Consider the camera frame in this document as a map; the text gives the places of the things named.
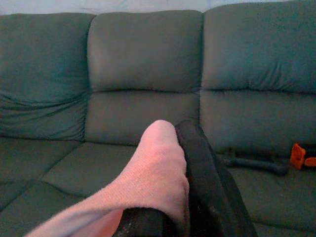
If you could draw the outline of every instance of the gray couch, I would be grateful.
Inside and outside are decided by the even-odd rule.
[[[316,143],[315,9],[0,16],[0,236],[110,183],[156,119],[199,122],[219,154]],[[316,236],[315,170],[230,172],[260,237]]]

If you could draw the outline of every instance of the upholstery fabric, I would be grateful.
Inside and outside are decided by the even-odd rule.
[[[252,221],[316,235],[315,170],[291,167],[283,177],[240,167],[230,173]]]
[[[275,226],[254,223],[258,236],[260,237],[316,237],[315,233],[278,228]]]
[[[0,236],[21,237],[62,209],[83,200],[37,182],[0,212]]]
[[[198,90],[201,35],[198,11],[96,16],[88,40],[93,91]]]
[[[67,193],[87,197],[112,182],[135,149],[134,146],[84,143],[64,157],[41,180]]]
[[[0,211],[27,189],[29,182],[0,183]]]
[[[0,135],[82,140],[89,14],[0,16]]]
[[[294,142],[316,143],[314,95],[203,90],[200,123],[216,152],[290,155]]]
[[[0,137],[0,183],[36,180],[79,144]]]
[[[174,126],[157,120],[146,128],[135,153],[113,182],[58,213],[26,236],[79,237],[82,231],[94,227],[100,232],[87,233],[87,237],[109,237],[116,230],[103,230],[102,225],[116,225],[111,221],[114,211],[121,210],[117,213],[121,216],[124,209],[145,207],[167,214],[176,224],[178,235],[188,237],[190,218],[186,167]]]
[[[88,104],[85,139],[89,142],[137,145],[142,131],[157,119],[177,124],[198,121],[194,93],[117,91],[94,93]]]
[[[307,0],[207,11],[203,88],[316,93],[315,8]]]

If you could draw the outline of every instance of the orange object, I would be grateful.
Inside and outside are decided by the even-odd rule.
[[[297,168],[316,167],[316,145],[314,144],[298,144],[292,147],[291,164]]]

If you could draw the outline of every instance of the seat cushion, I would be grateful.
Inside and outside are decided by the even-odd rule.
[[[282,177],[240,167],[230,172],[253,222],[316,235],[316,170],[291,167]]]
[[[62,209],[81,201],[50,184],[37,182],[0,213],[0,236],[18,237]]]
[[[136,147],[84,143],[41,180],[74,195],[89,196],[113,181]]]
[[[40,144],[42,147],[48,148],[52,145],[51,143],[42,141]],[[67,145],[69,146],[65,142],[56,143],[65,150]],[[60,210],[97,192],[120,174],[136,149],[133,146],[95,143],[83,143],[78,146],[79,143],[76,142],[75,144],[77,146],[72,148],[73,151],[63,154],[58,162],[54,160],[52,168],[50,167],[48,170],[38,168],[38,172],[32,176],[20,176],[20,178],[34,178],[33,182],[28,183],[25,192],[21,193],[20,190],[26,189],[26,186],[18,185],[18,182],[12,186],[0,186],[0,191],[6,195],[6,199],[0,199],[6,204],[0,213],[1,237],[21,236]],[[55,150],[46,149],[45,152],[50,157]],[[41,156],[37,156],[31,157],[29,160],[30,163],[36,164],[41,158]],[[21,162],[16,161],[15,164],[19,167]],[[28,169],[25,168],[25,165],[20,169],[21,173],[23,170],[27,173]],[[40,170],[47,173],[38,177],[37,174],[40,173]]]
[[[316,237],[316,233],[296,231],[254,223],[258,237]]]
[[[79,144],[0,137],[0,183],[35,180]]]

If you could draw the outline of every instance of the couch cushion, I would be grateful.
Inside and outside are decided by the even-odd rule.
[[[200,123],[214,149],[288,156],[316,143],[316,96],[251,90],[200,92]]]
[[[316,233],[254,223],[258,237],[316,237]]]
[[[35,180],[79,144],[0,137],[0,183]]]
[[[120,174],[135,149],[133,146],[84,143],[41,180],[69,194],[89,196]]]
[[[198,90],[202,13],[105,13],[89,31],[93,91]]]
[[[193,93],[119,91],[94,93],[88,106],[85,139],[92,142],[137,145],[152,122],[176,125],[198,121],[199,96]]]
[[[202,86],[316,93],[315,9],[305,0],[207,11]]]
[[[83,200],[50,184],[38,182],[0,213],[1,237],[17,237],[49,219],[62,209]]]
[[[230,172],[253,222],[316,235],[316,170],[291,167],[283,177],[239,167]]]
[[[0,16],[0,135],[83,138],[90,14]]]
[[[0,211],[30,185],[30,182],[0,183]]]

